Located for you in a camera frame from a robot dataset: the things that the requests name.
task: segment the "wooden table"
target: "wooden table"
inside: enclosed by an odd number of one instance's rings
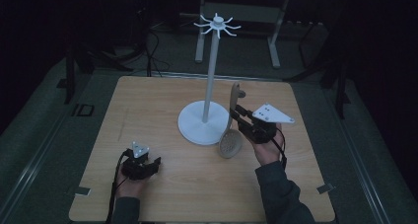
[[[215,80],[212,101],[227,108],[234,81]],[[239,104],[255,111],[270,103],[295,119],[283,124],[286,135],[286,173],[300,186],[301,201],[316,221],[332,221],[334,212],[323,185],[298,104],[289,84],[241,81],[246,92]],[[162,157],[141,198],[141,221],[263,222],[264,210],[254,169],[259,167],[249,142],[240,153],[224,159],[217,146],[188,142],[177,117],[188,104],[204,100],[206,80],[121,77],[104,117],[80,187],[89,196],[74,198],[69,216],[74,221],[103,221],[120,154],[132,141],[150,147],[150,161]]]

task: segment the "white pole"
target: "white pole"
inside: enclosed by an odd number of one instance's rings
[[[209,69],[208,69],[208,80],[206,87],[206,97],[205,97],[205,106],[203,108],[203,119],[202,121],[206,123],[208,121],[209,114],[209,105],[212,100],[212,88],[213,80],[215,75],[216,59],[218,57],[218,45],[219,38],[216,31],[212,32],[212,45],[210,48],[210,58],[209,58]]]

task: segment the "metal leg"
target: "metal leg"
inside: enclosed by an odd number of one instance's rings
[[[204,15],[205,0],[200,0],[200,15]],[[199,18],[199,24],[203,25],[204,22]],[[201,63],[203,61],[203,49],[205,47],[205,35],[203,34],[202,28],[199,28],[199,36],[197,36],[196,55],[194,61]]]
[[[277,54],[277,48],[276,48],[276,39],[279,35],[280,27],[283,24],[283,18],[285,17],[288,3],[289,3],[289,0],[285,0],[283,2],[279,16],[277,17],[276,28],[274,29],[274,33],[271,37],[267,38],[267,43],[268,43],[268,48],[270,49],[270,57],[271,57],[271,62],[273,64],[273,68],[280,67],[279,56]]]

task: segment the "forearm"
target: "forearm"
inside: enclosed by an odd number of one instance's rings
[[[137,224],[140,201],[135,197],[120,197],[116,200],[112,224]]]
[[[280,162],[255,170],[267,223],[314,223],[309,209],[299,201],[301,190],[287,180]]]

